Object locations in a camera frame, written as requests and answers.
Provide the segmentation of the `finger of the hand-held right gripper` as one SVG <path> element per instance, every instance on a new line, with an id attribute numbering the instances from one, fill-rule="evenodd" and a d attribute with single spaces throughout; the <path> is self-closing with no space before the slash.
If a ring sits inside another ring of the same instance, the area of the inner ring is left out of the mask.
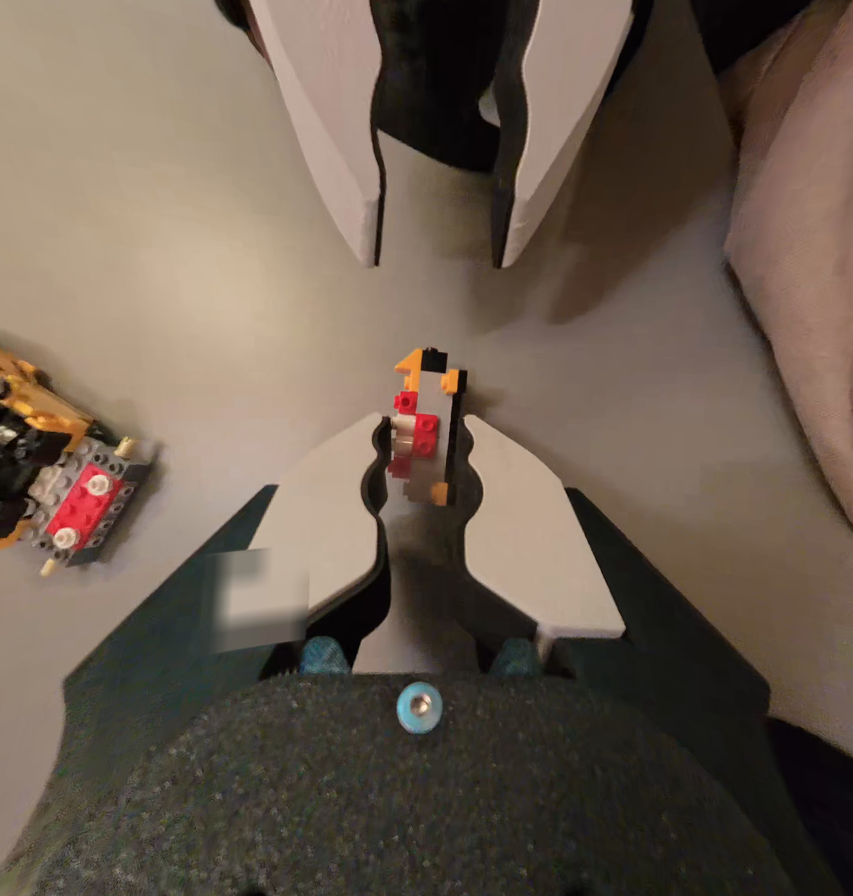
<path id="1" fill-rule="evenodd" d="M 312 179 L 359 263 L 379 263 L 385 167 L 374 122 L 383 52 L 367 1 L 252 1 Z"/>
<path id="2" fill-rule="evenodd" d="M 630 1 L 508 2 L 492 90 L 495 268 L 521 256 L 576 159 L 627 39 Z"/>

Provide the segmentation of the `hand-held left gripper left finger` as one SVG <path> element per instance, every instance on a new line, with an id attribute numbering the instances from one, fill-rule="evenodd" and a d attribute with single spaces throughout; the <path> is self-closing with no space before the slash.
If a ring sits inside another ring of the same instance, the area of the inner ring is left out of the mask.
<path id="1" fill-rule="evenodd" d="M 388 419 L 369 413 L 316 446 L 280 482 L 249 551 L 257 581 L 248 647 L 322 630 L 361 640 L 385 617 Z"/>

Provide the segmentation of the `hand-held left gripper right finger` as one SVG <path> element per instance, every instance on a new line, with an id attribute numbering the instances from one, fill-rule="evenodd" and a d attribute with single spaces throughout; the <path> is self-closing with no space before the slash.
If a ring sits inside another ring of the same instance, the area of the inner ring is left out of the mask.
<path id="1" fill-rule="evenodd" d="M 473 414 L 458 454 L 458 619 L 499 648 L 528 639 L 617 640 L 624 621 L 559 476 Z"/>

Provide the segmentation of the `red white lego assembly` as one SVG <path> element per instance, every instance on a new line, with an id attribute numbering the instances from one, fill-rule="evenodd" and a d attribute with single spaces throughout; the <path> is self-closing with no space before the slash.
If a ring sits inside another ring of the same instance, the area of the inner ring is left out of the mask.
<path id="1" fill-rule="evenodd" d="M 410 502 L 449 507 L 468 372 L 433 347 L 413 350 L 396 366 L 403 382 L 394 397 L 387 474 Z"/>

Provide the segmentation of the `yellow lego car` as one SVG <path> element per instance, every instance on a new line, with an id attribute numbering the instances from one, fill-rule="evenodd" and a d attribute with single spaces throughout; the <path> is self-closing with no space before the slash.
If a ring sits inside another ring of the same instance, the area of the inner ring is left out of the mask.
<path id="1" fill-rule="evenodd" d="M 0 347 L 0 551 L 38 549 L 43 577 L 102 562 L 159 452 L 116 434 Z"/>

